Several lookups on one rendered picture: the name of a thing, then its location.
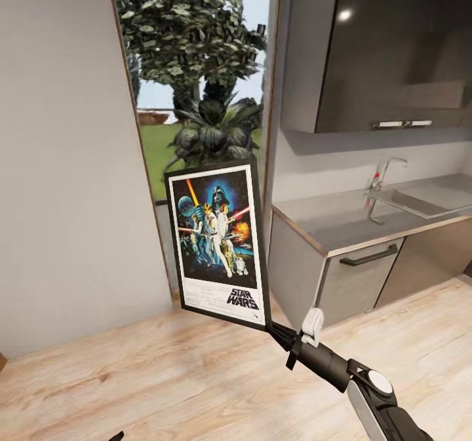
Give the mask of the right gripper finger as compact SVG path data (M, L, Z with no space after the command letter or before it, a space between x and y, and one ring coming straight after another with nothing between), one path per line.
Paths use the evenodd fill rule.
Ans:
M290 328L287 328L286 326L283 326L282 324L278 324L274 321L272 321L272 327L275 328L278 331L283 332L285 335L288 337L290 336L292 339L294 339L295 335L297 335L296 331Z
M265 325L266 331L273 336L274 340L286 351L291 351L292 347L295 344L296 339L298 338L298 334L295 335L294 339L290 336L288 337L283 332L276 330L272 326Z

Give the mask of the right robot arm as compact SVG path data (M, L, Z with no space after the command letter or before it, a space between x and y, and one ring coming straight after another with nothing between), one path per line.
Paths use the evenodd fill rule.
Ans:
M357 362L345 360L320 343L323 312L311 308L299 334L272 321L266 331L286 351L286 367L292 370L297 360L347 395L370 441L434 441L421 430L397 404L395 391L386 376Z

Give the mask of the poster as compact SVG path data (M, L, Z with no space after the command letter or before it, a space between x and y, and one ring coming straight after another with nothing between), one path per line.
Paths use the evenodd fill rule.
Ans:
M182 309L272 326L256 157L165 172Z

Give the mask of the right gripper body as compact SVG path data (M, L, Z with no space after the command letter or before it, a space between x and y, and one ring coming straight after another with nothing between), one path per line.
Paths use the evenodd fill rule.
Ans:
M325 378L332 362L333 350L320 342L317 347L308 342L304 343L302 341L303 334L301 330L288 356L286 367L292 370L296 361L299 360L312 372L315 372L321 378Z

